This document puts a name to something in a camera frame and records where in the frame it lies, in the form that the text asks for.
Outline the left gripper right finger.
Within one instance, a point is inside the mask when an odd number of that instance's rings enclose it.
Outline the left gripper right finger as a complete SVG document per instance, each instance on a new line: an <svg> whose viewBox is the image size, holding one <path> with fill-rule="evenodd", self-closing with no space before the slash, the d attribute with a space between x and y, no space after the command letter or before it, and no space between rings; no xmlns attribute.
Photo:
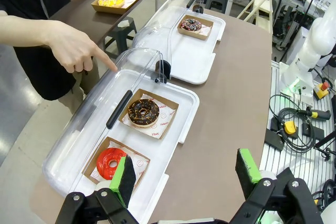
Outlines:
<svg viewBox="0 0 336 224"><path fill-rule="evenodd" d="M276 179L262 178L247 148L237 150L235 171L245 202L230 223L261 223L274 211L283 223L323 223L306 182L286 168Z"/></svg>

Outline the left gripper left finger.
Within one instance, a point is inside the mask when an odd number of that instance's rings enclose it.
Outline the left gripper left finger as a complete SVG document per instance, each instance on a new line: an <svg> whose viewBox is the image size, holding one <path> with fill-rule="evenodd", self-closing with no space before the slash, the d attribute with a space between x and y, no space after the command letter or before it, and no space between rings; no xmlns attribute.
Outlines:
<svg viewBox="0 0 336 224"><path fill-rule="evenodd" d="M116 173L107 186L85 196L69 193L56 223L138 223L128 210L136 175L130 156L121 158Z"/></svg>

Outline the person's right hand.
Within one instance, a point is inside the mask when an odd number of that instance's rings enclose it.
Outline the person's right hand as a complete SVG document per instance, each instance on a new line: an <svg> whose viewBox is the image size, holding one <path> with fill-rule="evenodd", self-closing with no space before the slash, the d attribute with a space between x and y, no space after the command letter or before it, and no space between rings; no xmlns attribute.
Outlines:
<svg viewBox="0 0 336 224"><path fill-rule="evenodd" d="M50 21L47 45L68 73L92 70L93 57L100 59L112 71L118 70L108 55L87 34L63 22Z"/></svg>

